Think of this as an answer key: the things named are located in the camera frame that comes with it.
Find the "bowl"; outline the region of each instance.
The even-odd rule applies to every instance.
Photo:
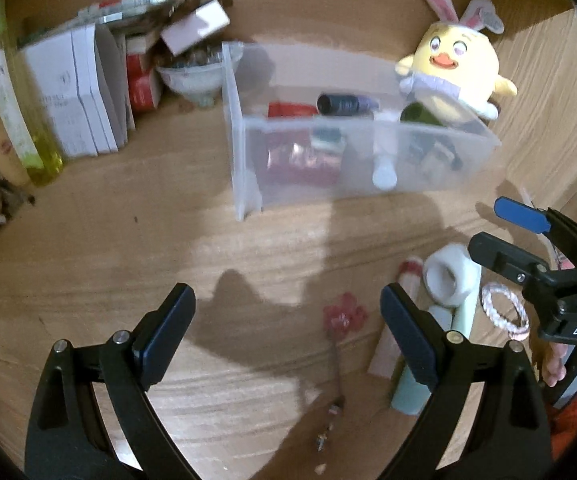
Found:
[[[242,60],[244,44],[232,43],[229,49],[234,72]],[[158,67],[157,72],[162,76],[164,84],[175,94],[200,107],[210,107],[215,105],[215,98],[224,83],[222,64],[223,61],[186,68]]]

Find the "red cloth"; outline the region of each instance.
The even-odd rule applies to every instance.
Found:
[[[577,395],[562,410],[548,409],[553,458],[557,460],[577,437]]]

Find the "yellow chick plush toy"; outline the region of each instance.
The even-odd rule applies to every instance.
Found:
[[[472,0],[461,20],[451,0],[427,0],[440,22],[428,29],[415,54],[399,62],[406,77],[400,88],[441,91],[472,108],[480,117],[497,119],[497,108],[488,99],[493,93],[516,96],[513,82],[499,75],[499,59],[484,27],[501,34],[504,24],[490,0]]]

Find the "clear plastic container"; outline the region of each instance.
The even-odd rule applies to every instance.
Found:
[[[234,71],[231,45],[223,47],[223,98],[240,221],[276,205],[457,187],[500,145],[456,100],[428,89],[402,92],[394,62],[304,44],[255,43],[244,45]],[[271,103],[314,106],[322,93],[368,96],[380,110],[268,117]]]

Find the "plush toy eye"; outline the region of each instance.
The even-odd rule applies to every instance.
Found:
[[[456,41],[453,45],[453,50],[457,56],[463,56],[466,54],[466,44],[463,41]]]

